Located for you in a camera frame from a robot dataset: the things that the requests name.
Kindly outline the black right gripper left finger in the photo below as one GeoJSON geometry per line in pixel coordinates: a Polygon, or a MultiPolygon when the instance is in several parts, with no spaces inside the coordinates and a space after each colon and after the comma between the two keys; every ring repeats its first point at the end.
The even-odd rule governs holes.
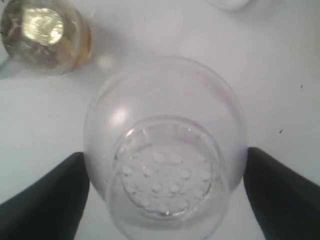
{"type": "Polygon", "coordinates": [[[75,152],[0,205],[2,240],[73,240],[90,188],[84,154],[75,152]]]}

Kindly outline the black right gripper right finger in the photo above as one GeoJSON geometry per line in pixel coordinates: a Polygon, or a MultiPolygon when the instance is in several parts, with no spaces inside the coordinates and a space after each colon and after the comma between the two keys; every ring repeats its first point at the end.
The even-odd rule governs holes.
{"type": "Polygon", "coordinates": [[[244,188],[267,240],[320,238],[320,187],[257,147],[248,149],[244,188]]]}

